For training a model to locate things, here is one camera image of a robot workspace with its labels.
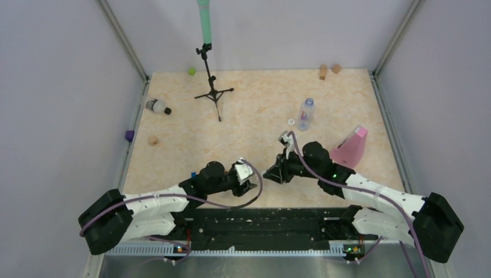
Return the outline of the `clear plastic bottle white cap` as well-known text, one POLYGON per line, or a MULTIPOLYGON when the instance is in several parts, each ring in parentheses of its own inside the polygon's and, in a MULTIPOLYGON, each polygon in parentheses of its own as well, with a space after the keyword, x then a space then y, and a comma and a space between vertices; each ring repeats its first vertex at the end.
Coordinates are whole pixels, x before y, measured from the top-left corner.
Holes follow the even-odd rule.
POLYGON ((313 98, 307 98, 300 106, 298 120, 296 122, 299 131, 306 131, 310 128, 315 112, 315 102, 313 98))

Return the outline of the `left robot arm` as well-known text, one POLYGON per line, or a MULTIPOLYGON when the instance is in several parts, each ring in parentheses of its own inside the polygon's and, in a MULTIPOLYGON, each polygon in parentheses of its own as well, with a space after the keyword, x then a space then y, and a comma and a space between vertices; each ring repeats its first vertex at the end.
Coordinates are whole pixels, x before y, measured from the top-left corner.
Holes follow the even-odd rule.
POLYGON ((126 195, 118 189, 106 191, 79 216, 79 235, 92 255, 103 254, 122 242, 150 236, 179 239, 186 230, 185 220, 178 216, 180 213, 202 204, 229 210, 247 207, 259 197, 235 206, 212 202, 208 197, 226 191, 241 197, 256 187, 258 194, 262 194, 263 179, 245 159, 237 160, 229 170, 222 163, 212 161, 195 176, 160 191, 126 195), (254 177, 259 185, 252 183, 254 177))

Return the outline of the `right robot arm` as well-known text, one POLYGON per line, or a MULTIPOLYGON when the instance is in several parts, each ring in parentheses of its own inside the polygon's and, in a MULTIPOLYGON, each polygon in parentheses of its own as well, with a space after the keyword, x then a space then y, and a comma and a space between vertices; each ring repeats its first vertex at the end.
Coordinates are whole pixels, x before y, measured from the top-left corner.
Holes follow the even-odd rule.
POLYGON ((317 141, 304 145, 301 154, 292 150, 292 143, 284 145, 263 177, 278 184, 289 183, 294 177, 314 178, 325 193, 354 201, 339 223, 344 237, 383 236, 419 246, 422 254, 435 262, 449 261, 464 225, 445 197, 435 192, 413 195, 373 182, 333 162, 317 141))

